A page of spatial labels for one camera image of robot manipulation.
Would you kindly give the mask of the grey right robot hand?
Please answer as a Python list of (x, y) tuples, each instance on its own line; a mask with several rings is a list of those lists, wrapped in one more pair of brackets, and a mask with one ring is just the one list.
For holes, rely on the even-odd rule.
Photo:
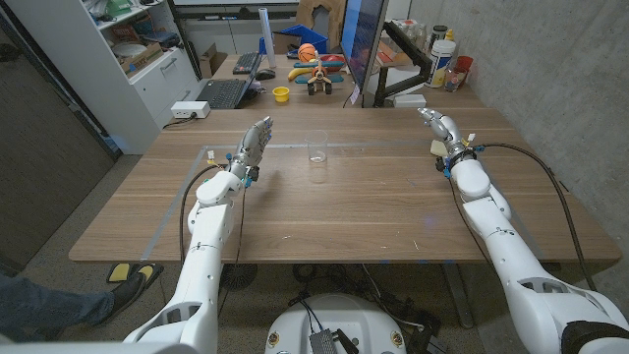
[(430, 152), (438, 157), (447, 158), (453, 166), (467, 159), (475, 159), (476, 154), (466, 146), (463, 136), (451, 117), (433, 109), (419, 108), (420, 116), (436, 135)]

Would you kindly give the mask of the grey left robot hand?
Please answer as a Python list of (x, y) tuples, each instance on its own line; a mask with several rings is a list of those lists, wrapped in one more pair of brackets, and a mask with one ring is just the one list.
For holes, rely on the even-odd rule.
[(240, 179), (251, 175), (251, 171), (261, 162), (264, 149), (271, 139), (272, 125), (272, 118), (266, 116), (246, 131), (228, 164), (229, 172)]

